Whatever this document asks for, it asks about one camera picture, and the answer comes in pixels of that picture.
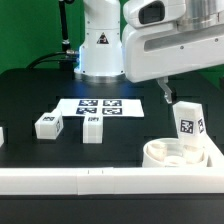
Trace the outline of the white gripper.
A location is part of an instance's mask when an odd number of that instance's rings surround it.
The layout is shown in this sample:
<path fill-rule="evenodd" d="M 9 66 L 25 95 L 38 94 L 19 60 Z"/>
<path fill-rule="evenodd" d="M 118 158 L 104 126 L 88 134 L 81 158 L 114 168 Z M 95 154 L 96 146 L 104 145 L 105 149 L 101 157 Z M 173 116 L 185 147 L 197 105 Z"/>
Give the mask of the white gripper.
<path fill-rule="evenodd" d="M 179 32 L 175 23 L 139 29 L 127 25 L 122 44 L 126 77 L 132 82 L 158 78 L 171 104 L 172 90 L 165 76 L 224 64 L 224 23 L 187 32 Z"/>

